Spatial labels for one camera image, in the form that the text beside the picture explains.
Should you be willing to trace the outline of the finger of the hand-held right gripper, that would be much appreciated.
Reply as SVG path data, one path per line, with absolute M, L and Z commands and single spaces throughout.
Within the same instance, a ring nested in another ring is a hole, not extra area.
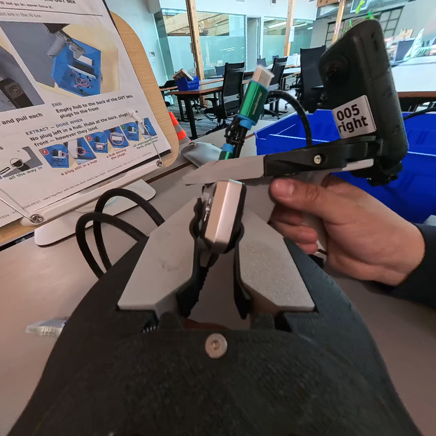
M 264 176 L 264 157 L 248 156 L 210 161 L 183 177 L 185 185 L 214 183 L 224 180 L 248 180 Z
M 264 222 L 269 222 L 275 207 L 275 200 L 270 195 L 273 178 L 245 179 L 245 212 L 251 211 Z

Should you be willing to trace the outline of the orange traffic cone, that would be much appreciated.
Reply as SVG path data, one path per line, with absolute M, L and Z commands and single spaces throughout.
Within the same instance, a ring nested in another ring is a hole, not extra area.
M 172 124 L 177 134 L 177 138 L 179 141 L 179 145 L 188 144 L 191 142 L 191 139 L 188 137 L 184 129 L 180 126 L 176 116 L 172 112 L 168 112 L 171 118 Z

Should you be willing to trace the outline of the blue plastic bin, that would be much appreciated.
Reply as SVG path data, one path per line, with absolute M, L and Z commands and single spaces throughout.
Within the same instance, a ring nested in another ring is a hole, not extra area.
M 403 169 L 386 186 L 373 187 L 349 172 L 334 173 L 364 190 L 407 221 L 424 223 L 436 215 L 436 115 L 429 112 L 405 121 L 409 143 Z M 258 155 L 274 154 L 306 146 L 306 134 L 294 113 L 254 133 Z

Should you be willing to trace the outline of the black braided cable green plugs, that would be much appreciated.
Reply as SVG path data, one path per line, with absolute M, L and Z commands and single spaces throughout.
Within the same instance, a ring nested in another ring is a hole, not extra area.
M 219 161 L 234 159 L 240 156 L 247 132 L 258 123 L 268 98 L 282 99 L 295 109 L 306 134 L 306 145 L 313 145 L 309 120 L 303 106 L 286 91 L 269 90 L 273 77 L 274 75 L 265 67 L 256 67 L 239 112 L 230 126 L 226 128 L 226 142 L 221 149 Z

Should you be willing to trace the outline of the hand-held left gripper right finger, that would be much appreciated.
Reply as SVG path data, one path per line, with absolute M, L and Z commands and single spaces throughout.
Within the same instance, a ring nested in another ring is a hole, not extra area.
M 234 301 L 242 319 L 315 309 L 284 239 L 252 211 L 243 213 L 235 243 Z

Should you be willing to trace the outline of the person's right forearm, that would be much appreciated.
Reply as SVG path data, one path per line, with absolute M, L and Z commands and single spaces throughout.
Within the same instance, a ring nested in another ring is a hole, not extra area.
M 374 286 L 391 297 L 436 308 L 436 227 L 415 224 L 422 234 L 425 251 L 421 263 L 397 286 L 374 282 Z

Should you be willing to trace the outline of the silver hub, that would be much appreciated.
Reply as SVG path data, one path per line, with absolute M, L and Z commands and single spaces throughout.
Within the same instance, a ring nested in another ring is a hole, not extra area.
M 242 223 L 247 188 L 235 180 L 217 181 L 203 186 L 199 237 L 214 254 L 229 251 Z

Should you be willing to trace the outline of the person's right hand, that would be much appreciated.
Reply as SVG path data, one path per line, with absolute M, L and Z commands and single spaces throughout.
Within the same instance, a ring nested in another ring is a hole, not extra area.
M 319 218 L 327 237 L 327 264 L 354 279 L 397 286 L 424 259 L 426 244 L 417 226 L 333 175 L 320 186 L 277 178 L 270 194 L 276 200 L 271 225 L 313 255 L 320 237 L 303 222 L 307 215 Z

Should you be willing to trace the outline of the printed instruction sheet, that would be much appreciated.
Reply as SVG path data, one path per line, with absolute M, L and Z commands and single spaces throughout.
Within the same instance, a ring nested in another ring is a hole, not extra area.
M 45 223 L 171 153 L 105 1 L 1 1 L 1 226 Z

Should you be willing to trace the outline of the small blue bins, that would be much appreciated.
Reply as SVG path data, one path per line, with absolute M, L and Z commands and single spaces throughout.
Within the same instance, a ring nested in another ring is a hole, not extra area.
M 192 80 L 188 80 L 186 77 L 181 77 L 175 80 L 177 90 L 180 92 L 196 91 L 199 90 L 200 81 L 198 76 L 194 76 Z

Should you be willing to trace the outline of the clear acrylic block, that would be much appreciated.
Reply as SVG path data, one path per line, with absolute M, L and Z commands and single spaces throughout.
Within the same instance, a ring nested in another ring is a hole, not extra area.
M 67 322 L 68 318 L 41 320 L 29 324 L 25 331 L 28 334 L 35 334 L 38 336 L 59 337 Z

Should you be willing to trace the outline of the silver grey pouch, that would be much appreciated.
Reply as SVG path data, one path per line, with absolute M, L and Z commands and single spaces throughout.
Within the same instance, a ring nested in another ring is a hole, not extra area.
M 210 161 L 218 161 L 221 148 L 211 143 L 191 141 L 180 149 L 179 154 L 198 168 Z

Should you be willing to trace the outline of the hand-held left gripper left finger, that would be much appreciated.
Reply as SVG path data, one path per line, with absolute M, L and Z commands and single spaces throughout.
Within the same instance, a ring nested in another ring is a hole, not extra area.
M 201 201 L 192 199 L 151 232 L 118 301 L 121 310 L 191 314 L 203 286 L 199 240 Z

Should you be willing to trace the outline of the black office chair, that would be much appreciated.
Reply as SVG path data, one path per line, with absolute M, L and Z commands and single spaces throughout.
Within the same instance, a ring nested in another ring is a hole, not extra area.
M 273 73 L 274 77 L 268 87 L 269 91 L 282 90 L 281 88 L 282 76 L 286 68 L 287 59 L 288 57 L 276 57 L 273 60 L 271 72 Z M 266 103 L 269 104 L 269 108 L 263 110 L 261 119 L 263 119 L 265 114 L 271 115 L 273 117 L 277 117 L 277 119 L 279 119 L 280 115 L 285 113 L 279 111 L 279 100 L 277 98 L 269 97 L 267 98 Z
M 319 74 L 319 62 L 326 46 L 300 50 L 300 79 L 297 83 L 296 98 L 304 110 L 314 113 L 323 92 L 323 82 Z
M 212 114 L 217 120 L 217 126 L 208 131 L 211 134 L 227 127 L 226 120 L 239 113 L 243 101 L 243 76 L 245 63 L 226 63 L 223 76 L 223 86 L 220 97 L 205 98 L 212 103 L 211 108 L 204 110 L 204 115 Z

